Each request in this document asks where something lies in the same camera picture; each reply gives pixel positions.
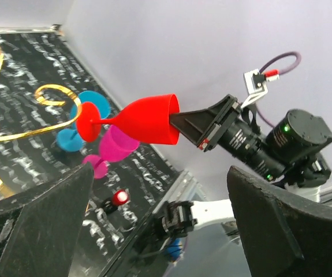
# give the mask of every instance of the blue object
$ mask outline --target blue object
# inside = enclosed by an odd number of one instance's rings
[[[57,145],[66,152],[77,152],[84,145],[84,140],[77,130],[63,129],[57,134]]]
[[[91,102],[93,103],[100,112],[100,118],[107,118],[110,114],[110,105],[107,99],[101,95],[99,92],[95,91],[84,91],[79,94],[79,99],[81,103]],[[70,119],[74,118],[77,114],[76,105],[72,107],[71,112],[69,114]]]
[[[181,240],[177,238],[167,247],[166,253],[172,261],[176,261],[180,258],[183,248]]]

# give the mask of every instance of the red button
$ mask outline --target red button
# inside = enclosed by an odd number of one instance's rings
[[[112,203],[115,206],[121,206],[129,201],[129,195],[124,189],[120,189],[116,192],[112,198]]]

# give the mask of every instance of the yellow ribbon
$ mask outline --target yellow ribbon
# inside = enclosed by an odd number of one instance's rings
[[[3,55],[3,52],[0,48],[0,70],[1,70],[2,65],[3,65],[3,57],[4,57],[4,55]],[[63,87],[61,85],[55,85],[55,84],[42,85],[41,87],[39,87],[35,91],[35,99],[41,105],[46,105],[46,106],[63,106],[66,103],[65,101],[46,100],[43,96],[43,91],[45,89],[48,89],[48,88],[59,90],[59,91],[63,92],[65,95],[67,95],[69,98],[71,98],[73,103],[77,107],[76,116],[74,118],[72,118],[71,120],[68,120],[66,122],[56,124],[56,125],[53,125],[53,126],[44,127],[44,128],[38,129],[38,130],[31,130],[31,131],[27,131],[25,133],[10,134],[10,135],[7,135],[7,136],[0,136],[0,141],[17,140],[17,139],[22,139],[22,138],[29,137],[29,136],[35,136],[35,135],[38,135],[38,134],[47,133],[47,132],[50,132],[50,131],[53,131],[53,130],[57,130],[57,129],[67,127],[78,119],[78,117],[80,116],[81,111],[82,111],[81,101],[80,101],[79,97],[73,91],[71,91],[70,89],[68,89],[66,87]]]

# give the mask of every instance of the marble surface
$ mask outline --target marble surface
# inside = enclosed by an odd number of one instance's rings
[[[45,94],[49,99],[67,100],[67,105],[37,104],[33,93],[43,84],[105,95],[54,33],[0,34],[0,46],[5,55],[0,73],[0,135],[68,119],[72,104],[59,91],[46,90]],[[118,108],[109,101],[113,116]],[[98,153],[99,139],[78,153],[64,153],[56,146],[56,134],[0,143],[0,179],[12,191],[18,193],[46,182],[80,164],[85,155]],[[137,223],[149,215],[178,175],[149,145],[141,145],[124,161],[111,164],[108,175],[94,183],[70,277],[102,276],[120,256]],[[98,205],[120,188],[129,192],[131,201],[107,216]]]

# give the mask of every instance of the tabletop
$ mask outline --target tabletop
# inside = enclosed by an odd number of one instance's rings
[[[0,34],[4,63],[0,72],[0,135],[26,132],[68,120],[73,103],[59,91],[47,89],[62,107],[42,106],[34,92],[44,84],[59,84],[75,93],[102,93],[110,102],[110,117],[119,111],[94,78],[54,32]],[[56,132],[0,143],[0,199],[42,184],[98,153],[99,140],[76,153],[55,143]],[[95,180],[88,211],[76,246],[70,275],[103,276],[123,251],[138,223],[149,215],[177,179],[150,145],[142,144],[125,160],[109,166],[106,177]],[[126,189],[130,202],[106,215],[99,203],[116,190]]]

